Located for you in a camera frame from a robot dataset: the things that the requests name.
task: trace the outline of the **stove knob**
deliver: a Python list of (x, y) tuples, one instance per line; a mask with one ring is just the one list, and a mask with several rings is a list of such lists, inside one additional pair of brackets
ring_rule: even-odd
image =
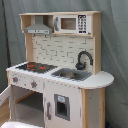
[(36, 82), (33, 81), (33, 82), (31, 83), (31, 86), (32, 86), (32, 88), (36, 88), (36, 86), (37, 86)]
[(18, 78), (17, 78), (17, 77), (14, 77), (14, 78), (13, 78), (13, 82), (14, 82), (14, 83), (18, 82)]

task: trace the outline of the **tile backsplash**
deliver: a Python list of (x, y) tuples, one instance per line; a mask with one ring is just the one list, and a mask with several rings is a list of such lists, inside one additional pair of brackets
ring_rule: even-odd
[[(93, 56), (93, 38), (33, 35), (32, 41), (34, 61), (37, 63), (75, 68), (81, 51), (86, 50)], [(86, 70), (93, 70), (88, 56), (82, 55), (81, 62), (87, 63)]]

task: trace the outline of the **floor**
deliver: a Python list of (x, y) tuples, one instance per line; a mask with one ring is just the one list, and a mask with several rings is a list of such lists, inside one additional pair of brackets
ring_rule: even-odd
[(9, 120), (9, 103), (8, 100), (0, 107), (0, 126)]

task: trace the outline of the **toy sink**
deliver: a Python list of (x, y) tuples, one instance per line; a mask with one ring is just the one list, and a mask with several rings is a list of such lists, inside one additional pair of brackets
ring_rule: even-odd
[(91, 72), (88, 71), (81, 71), (69, 68), (62, 68), (54, 73), (52, 76), (64, 78), (64, 79), (71, 79), (71, 80), (78, 80), (83, 81), (92, 75)]

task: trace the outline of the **countertop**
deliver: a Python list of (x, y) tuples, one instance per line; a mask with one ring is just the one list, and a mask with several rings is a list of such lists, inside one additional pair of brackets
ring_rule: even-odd
[(28, 74), (28, 75), (32, 75), (32, 76), (37, 76), (44, 80), (51, 80), (51, 81), (61, 82), (64, 84), (70, 84), (72, 86), (83, 88), (83, 89), (96, 89), (96, 88), (107, 87), (107, 86), (111, 85), (114, 81), (114, 77), (110, 73), (107, 73), (104, 71), (100, 71), (96, 75), (91, 75), (90, 77), (88, 77), (87, 79), (85, 79), (83, 81), (75, 81), (75, 80), (64, 79), (64, 78), (55, 77), (55, 76), (51, 75), (53, 72), (58, 71), (61, 68), (67, 68), (67, 67), (58, 66), (57, 68), (50, 70), (49, 72), (47, 72), (45, 74), (38, 74), (35, 72), (16, 69), (16, 67), (23, 65), (23, 64), (26, 64), (26, 62), (16, 65), (16, 66), (13, 66), (13, 67), (10, 67), (10, 68), (7, 68), (6, 71), (14, 71), (17, 73), (23, 73), (23, 74)]

